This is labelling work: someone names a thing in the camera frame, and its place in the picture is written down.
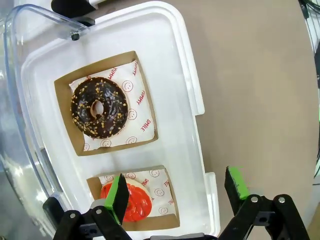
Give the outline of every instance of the chocolate glaze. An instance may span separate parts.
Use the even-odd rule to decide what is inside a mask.
[[[94,102],[100,101],[103,113],[91,113]],[[104,77],[92,77],[80,83],[71,100],[74,124],[86,135],[105,139],[117,134],[128,116],[127,99],[121,88]]]

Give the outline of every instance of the beige tabletop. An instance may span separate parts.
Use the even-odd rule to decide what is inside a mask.
[[[113,12],[145,0],[116,0]],[[226,166],[267,198],[289,194],[303,215],[318,146],[313,53],[297,0],[166,0],[183,15],[205,114],[196,117],[207,172],[215,172],[221,231],[233,217]],[[249,239],[270,239],[256,227]]]

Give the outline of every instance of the red glazed donut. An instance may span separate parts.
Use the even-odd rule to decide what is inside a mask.
[[[145,219],[151,212],[152,201],[148,190],[139,182],[126,178],[126,185],[129,190],[128,206],[125,210],[124,222],[137,222]],[[112,182],[102,187],[100,198],[105,199],[110,191]]]

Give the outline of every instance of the cardboard box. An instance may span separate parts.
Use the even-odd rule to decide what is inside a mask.
[[[88,178],[86,180],[86,182],[88,183],[90,192],[91,192],[94,200],[98,200],[98,199],[100,199],[100,193],[101,193],[101,189],[103,187],[100,182],[99,177],[105,176],[105,175],[112,175],[112,174],[117,175],[120,173],[125,175],[126,173],[136,173],[136,172],[141,172],[141,171],[152,171],[152,170],[160,170],[160,169],[164,169],[165,173],[168,177],[170,192],[171,192],[172,199],[174,201],[175,214],[147,217],[147,218],[145,218],[141,221],[137,221],[137,222],[123,222],[122,227],[126,231],[152,231],[152,230],[163,230],[163,229],[177,228],[180,226],[177,200],[176,200],[174,189],[172,187],[170,177],[169,177],[168,172],[164,166],[155,166],[155,167],[151,167],[151,168],[149,167],[149,168],[136,169],[136,170],[130,170],[130,171],[122,171],[122,172],[108,172],[108,173],[99,174],[97,176]]]
[[[84,151],[85,139],[84,139],[83,132],[80,131],[77,128],[77,126],[73,123],[72,115],[70,112],[71,98],[73,93],[69,84],[72,83],[74,80],[77,80],[95,73],[99,73],[104,70],[112,69],[124,64],[128,64],[135,60],[137,60],[140,68],[143,84],[145,87],[145,92],[149,101],[151,115],[154,121],[154,138],[148,141],[143,141],[143,142],[137,142],[137,143],[114,146],[114,147],[100,147],[95,150]],[[143,68],[141,66],[141,63],[135,51],[125,52],[116,56],[112,56],[112,57],[97,61],[95,63],[84,66],[82,68],[79,68],[78,70],[75,70],[56,80],[54,82],[54,87],[55,87],[56,97],[58,100],[59,108],[61,111],[61,115],[62,115],[62,119],[66,128],[66,131],[69,135],[72,146],[78,156],[89,156],[89,155],[109,153],[109,152],[118,151],[122,149],[134,148],[137,146],[151,143],[158,139],[155,110],[152,104],[152,99],[148,89],[146,77],[143,72]]]

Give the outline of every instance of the white tray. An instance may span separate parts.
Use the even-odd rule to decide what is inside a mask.
[[[112,153],[76,155],[58,106],[54,81],[78,68],[135,50],[158,124],[155,142]],[[78,41],[56,39],[32,52],[21,80],[37,141],[46,148],[65,205],[86,212],[93,201],[86,179],[101,173],[164,165],[170,175],[180,227],[129,232],[133,239],[220,231],[214,173],[205,178],[195,115],[204,113],[186,26],[163,2],[147,2],[96,20]]]

